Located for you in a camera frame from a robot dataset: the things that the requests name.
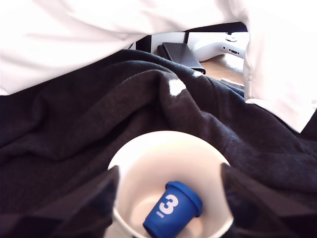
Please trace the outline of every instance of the black blanket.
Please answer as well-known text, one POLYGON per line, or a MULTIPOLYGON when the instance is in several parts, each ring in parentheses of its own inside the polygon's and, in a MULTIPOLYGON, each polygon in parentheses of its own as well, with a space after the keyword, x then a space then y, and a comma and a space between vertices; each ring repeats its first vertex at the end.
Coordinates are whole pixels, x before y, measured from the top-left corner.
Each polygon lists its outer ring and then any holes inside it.
POLYGON ((245 104, 243 91, 123 50, 0 97, 0 212, 34 214, 107 170, 126 142, 176 130, 263 184, 317 209, 317 113, 304 131, 245 104), (173 92, 175 85, 186 89, 173 92))

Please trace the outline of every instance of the black wallet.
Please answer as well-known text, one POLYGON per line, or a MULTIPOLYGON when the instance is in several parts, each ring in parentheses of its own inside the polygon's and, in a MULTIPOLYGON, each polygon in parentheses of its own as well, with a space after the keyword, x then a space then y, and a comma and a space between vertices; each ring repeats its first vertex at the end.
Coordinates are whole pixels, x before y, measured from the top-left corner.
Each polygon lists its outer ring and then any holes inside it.
POLYGON ((162 45, 158 46, 158 55, 167 60, 180 63, 203 74, 206 74, 206 70, 196 59, 194 54, 188 48, 187 44, 163 42, 162 45))

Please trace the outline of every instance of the blue cup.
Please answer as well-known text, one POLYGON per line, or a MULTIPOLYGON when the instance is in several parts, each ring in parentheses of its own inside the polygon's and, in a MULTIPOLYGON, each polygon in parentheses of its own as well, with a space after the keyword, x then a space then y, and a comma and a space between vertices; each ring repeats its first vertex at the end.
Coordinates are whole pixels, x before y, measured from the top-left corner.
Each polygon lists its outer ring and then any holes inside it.
POLYGON ((168 182, 165 188, 165 193, 143 223, 143 227, 153 238, 175 238, 203 211, 202 200, 185 184, 168 182))

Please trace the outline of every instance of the white game controller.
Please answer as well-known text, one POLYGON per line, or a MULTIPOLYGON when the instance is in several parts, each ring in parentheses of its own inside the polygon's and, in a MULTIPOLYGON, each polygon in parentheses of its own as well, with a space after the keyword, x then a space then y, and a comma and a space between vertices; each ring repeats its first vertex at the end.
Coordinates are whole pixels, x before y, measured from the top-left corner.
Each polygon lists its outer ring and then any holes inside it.
POLYGON ((231 55, 244 59, 245 49, 238 43, 235 38, 221 37, 217 40, 200 40, 192 48, 192 52, 196 59, 201 62, 209 60, 215 56, 229 53, 231 55))

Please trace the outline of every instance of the white sheet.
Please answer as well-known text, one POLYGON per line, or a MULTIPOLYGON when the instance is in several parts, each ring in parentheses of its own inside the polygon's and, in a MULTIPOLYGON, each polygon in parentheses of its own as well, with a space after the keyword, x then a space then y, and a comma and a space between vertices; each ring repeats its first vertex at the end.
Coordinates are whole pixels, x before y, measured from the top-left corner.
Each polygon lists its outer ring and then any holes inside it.
POLYGON ((145 35, 242 21, 244 79, 255 103, 301 132, 317 107, 315 1, 7 0, 1 7, 0 94, 109 56, 145 35))

